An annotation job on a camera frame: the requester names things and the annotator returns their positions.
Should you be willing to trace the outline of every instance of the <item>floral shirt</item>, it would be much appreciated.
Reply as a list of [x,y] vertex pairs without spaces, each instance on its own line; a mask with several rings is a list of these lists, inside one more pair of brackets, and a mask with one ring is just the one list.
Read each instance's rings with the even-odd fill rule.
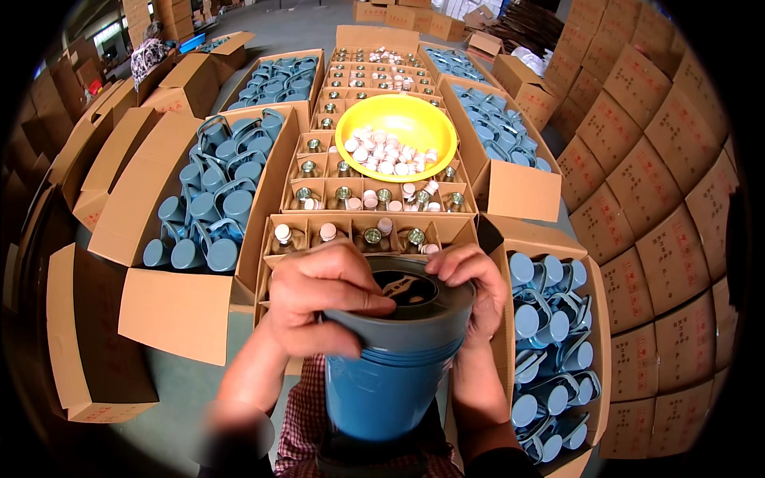
[[168,55],[170,47],[159,38],[149,38],[138,46],[130,57],[130,70],[135,80],[135,91],[146,78],[149,70],[161,63]]

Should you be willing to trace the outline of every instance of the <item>concrete floor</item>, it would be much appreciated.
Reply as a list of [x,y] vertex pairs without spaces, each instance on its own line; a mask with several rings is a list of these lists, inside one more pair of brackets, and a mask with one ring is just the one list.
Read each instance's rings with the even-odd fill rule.
[[[222,86],[218,100],[211,113],[217,112],[233,87],[239,82],[256,58],[261,55],[279,54],[306,48],[324,48],[330,52],[335,47],[335,27],[339,24],[353,24],[350,0],[265,0],[256,5],[238,8],[220,17],[220,24],[207,30],[208,35],[218,36],[235,31],[247,30],[257,34],[247,45],[249,62]],[[562,2],[565,13],[569,0]],[[451,47],[464,48],[462,43],[446,43],[431,35],[423,34],[422,40]],[[547,128],[542,132],[552,152],[557,156],[565,143],[560,136]],[[568,221],[568,212],[561,201],[561,212],[556,224],[545,223],[563,229],[575,237]],[[81,228],[78,243],[82,246],[90,240],[90,234]],[[243,346],[251,332],[252,315],[231,313],[228,330],[228,360],[230,361]],[[205,404],[215,398],[216,390],[225,372],[225,367],[213,366],[185,359],[169,353],[145,348],[148,367],[160,398],[160,403],[134,420],[110,425],[121,438],[148,457],[164,464],[180,476],[196,476],[197,465],[190,458],[192,440],[197,422]],[[273,415],[278,436],[282,427],[286,394],[298,381],[298,377],[285,377],[284,388]],[[444,417],[446,389],[439,391],[437,399],[441,416]],[[271,450],[275,459],[275,446]],[[598,460],[591,460],[585,476],[595,476]]]

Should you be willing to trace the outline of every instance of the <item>blue container in hands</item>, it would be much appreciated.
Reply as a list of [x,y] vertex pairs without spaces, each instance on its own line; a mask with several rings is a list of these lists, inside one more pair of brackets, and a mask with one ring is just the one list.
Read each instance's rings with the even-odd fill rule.
[[386,317],[327,310],[354,332],[360,359],[327,356],[327,414],[337,429],[361,441],[392,441],[413,430],[460,349],[476,297],[472,282],[450,288],[425,273],[426,262],[367,257],[386,297]]

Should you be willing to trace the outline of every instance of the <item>woman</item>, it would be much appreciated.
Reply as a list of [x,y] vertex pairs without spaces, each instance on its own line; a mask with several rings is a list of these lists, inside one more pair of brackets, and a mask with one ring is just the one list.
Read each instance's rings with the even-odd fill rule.
[[[477,296],[467,333],[451,371],[452,408],[465,476],[539,477],[518,444],[509,422],[505,392],[497,375],[490,338],[499,328],[507,285],[489,257],[476,245],[447,248],[429,257],[425,267],[448,286],[473,279]],[[438,409],[431,405],[406,441],[417,456],[392,454],[358,466],[359,457],[330,450],[331,473],[319,455],[332,448],[327,430],[324,354],[358,358],[358,339],[334,322],[318,324],[315,311],[336,308],[366,315],[390,313],[396,304],[383,297],[369,264],[348,240],[332,241],[282,259],[274,270],[271,308],[226,371],[212,402],[212,441],[199,477],[221,476],[463,476],[452,464]],[[257,430],[258,419],[273,412],[291,356],[304,356],[301,381],[289,392],[272,470],[266,451],[271,443]]]
[[168,56],[171,48],[159,37],[162,28],[164,25],[160,21],[150,23],[144,30],[143,43],[130,57],[130,70],[135,81],[135,91],[138,91],[138,85],[146,78],[148,72]]

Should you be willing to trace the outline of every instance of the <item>yellow plastic bowl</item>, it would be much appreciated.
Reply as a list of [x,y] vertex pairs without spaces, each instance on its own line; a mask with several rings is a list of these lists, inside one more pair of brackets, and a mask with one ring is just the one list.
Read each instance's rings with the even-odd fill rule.
[[[395,133],[405,145],[425,151],[438,150],[438,160],[425,164],[425,171],[397,176],[372,171],[359,164],[348,151],[348,141],[356,128],[370,125],[386,133]],[[429,102],[407,95],[371,96],[351,106],[337,122],[335,145],[340,156],[361,174],[390,183],[411,183],[428,179],[449,165],[457,150],[457,133],[449,118]]]

